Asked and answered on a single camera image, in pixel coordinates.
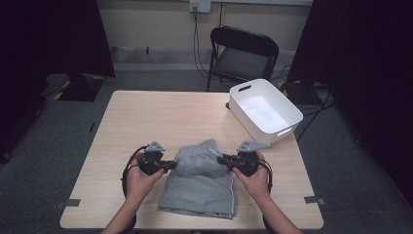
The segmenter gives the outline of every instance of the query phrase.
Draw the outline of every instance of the table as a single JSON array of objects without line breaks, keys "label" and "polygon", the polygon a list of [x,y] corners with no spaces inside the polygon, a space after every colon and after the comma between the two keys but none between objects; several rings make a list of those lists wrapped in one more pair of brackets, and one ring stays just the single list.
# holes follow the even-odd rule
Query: table
[{"label": "table", "polygon": [[[118,91],[110,99],[94,142],[66,207],[63,228],[104,228],[125,201],[120,178],[138,147],[159,142],[164,160],[172,160],[180,147],[214,138],[224,153],[236,153],[244,140],[253,140],[231,110],[229,94]],[[317,203],[304,197],[314,191],[293,135],[262,150],[274,171],[271,196],[284,213],[302,229],[318,229],[323,220]],[[141,229],[263,229],[262,214],[234,179],[238,199],[232,220],[171,214],[158,210],[168,175],[164,175],[137,212],[135,228]]]}]

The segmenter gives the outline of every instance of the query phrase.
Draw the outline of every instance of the person's arm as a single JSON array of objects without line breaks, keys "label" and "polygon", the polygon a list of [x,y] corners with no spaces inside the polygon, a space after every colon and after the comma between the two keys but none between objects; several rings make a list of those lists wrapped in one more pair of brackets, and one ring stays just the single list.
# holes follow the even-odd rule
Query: person's arm
[{"label": "person's arm", "polygon": [[128,193],[126,200],[102,231],[102,234],[120,233],[125,230],[131,224],[131,220],[136,215],[143,199],[150,193],[155,182],[164,174],[164,170],[159,170],[153,175],[147,175],[141,171],[139,166],[136,166],[141,156],[141,154],[138,154],[131,161],[131,169],[127,178]]},{"label": "person's arm", "polygon": [[[257,151],[257,154],[259,159],[264,160],[261,152]],[[274,231],[280,234],[302,233],[271,198],[268,191],[268,172],[264,167],[259,166],[257,172],[250,177],[236,168],[233,171]]]}]

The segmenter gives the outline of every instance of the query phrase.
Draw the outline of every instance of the forearm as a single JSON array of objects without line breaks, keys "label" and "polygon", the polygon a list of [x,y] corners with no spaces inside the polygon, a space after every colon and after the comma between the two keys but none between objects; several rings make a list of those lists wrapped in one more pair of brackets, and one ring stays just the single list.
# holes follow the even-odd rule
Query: forearm
[{"label": "forearm", "polygon": [[136,215],[141,203],[141,200],[125,200],[125,203],[115,214],[115,216],[113,216],[109,224],[107,224],[106,228],[102,231],[102,234],[119,233],[125,230],[131,224],[131,221]]},{"label": "forearm", "polygon": [[270,196],[264,196],[254,200],[274,231],[279,234],[302,233]]}]

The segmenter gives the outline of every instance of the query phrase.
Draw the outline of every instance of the wall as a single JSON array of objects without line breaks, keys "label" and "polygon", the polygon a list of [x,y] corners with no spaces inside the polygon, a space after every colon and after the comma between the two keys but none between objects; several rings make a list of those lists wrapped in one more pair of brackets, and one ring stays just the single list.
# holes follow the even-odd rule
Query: wall
[{"label": "wall", "polygon": [[[135,53],[127,58],[146,63],[193,62],[195,21],[188,1],[98,0],[98,5],[109,46]],[[292,61],[309,12],[310,6],[212,2],[210,14],[197,14],[201,60],[209,63],[209,34],[221,21],[273,38],[281,50],[277,66],[284,66]],[[146,58],[147,47],[159,56]],[[127,62],[120,56],[114,57],[115,63],[117,59]]]}]

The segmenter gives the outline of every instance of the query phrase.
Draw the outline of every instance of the gray carpet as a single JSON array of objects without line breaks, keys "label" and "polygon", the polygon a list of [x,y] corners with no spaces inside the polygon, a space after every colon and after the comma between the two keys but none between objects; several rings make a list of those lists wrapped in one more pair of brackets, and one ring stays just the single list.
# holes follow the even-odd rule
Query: gray carpet
[{"label": "gray carpet", "polygon": [[[49,77],[49,92],[64,76]],[[213,92],[234,84],[213,81]],[[111,94],[116,90],[204,92],[198,71],[118,71],[107,79],[94,102],[48,97],[42,114],[0,165],[0,233],[99,233],[59,226]],[[325,98],[325,90],[320,89]],[[299,106],[303,113],[313,112]],[[300,135],[312,115],[296,130]],[[299,140],[310,180],[321,206],[324,227],[306,233],[413,233],[413,213],[382,167],[357,144],[353,128],[338,108],[323,110]]]}]

